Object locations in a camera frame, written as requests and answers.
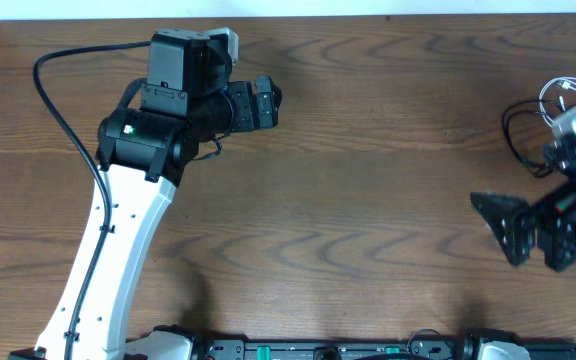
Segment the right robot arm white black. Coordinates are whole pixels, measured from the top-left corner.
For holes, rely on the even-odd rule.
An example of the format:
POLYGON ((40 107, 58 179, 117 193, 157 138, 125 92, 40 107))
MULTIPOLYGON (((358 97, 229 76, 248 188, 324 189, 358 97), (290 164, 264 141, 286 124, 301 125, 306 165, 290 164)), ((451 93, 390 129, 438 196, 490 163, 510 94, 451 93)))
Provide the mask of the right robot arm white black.
POLYGON ((537 247, 546 266, 561 272, 576 261, 576 105, 554 119, 551 131, 553 141, 543 147, 543 163, 520 161, 534 168, 537 178, 559 172, 567 177, 565 183, 534 204, 491 192, 473 192, 470 201, 511 265, 522 265, 537 247))

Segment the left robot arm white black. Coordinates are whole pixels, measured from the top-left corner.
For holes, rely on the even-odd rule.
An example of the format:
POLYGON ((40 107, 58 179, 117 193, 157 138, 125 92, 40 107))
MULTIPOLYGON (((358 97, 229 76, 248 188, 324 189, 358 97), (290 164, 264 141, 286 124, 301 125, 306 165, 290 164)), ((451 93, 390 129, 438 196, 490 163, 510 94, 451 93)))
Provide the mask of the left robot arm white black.
POLYGON ((148 73, 133 80, 84 160, 95 181, 80 247, 58 306, 16 359, 197 359, 199 342, 175 326, 129 340, 127 322, 153 235, 185 167, 205 142, 270 129, 280 88, 267 76, 232 81, 238 35, 160 29, 146 42, 148 73))

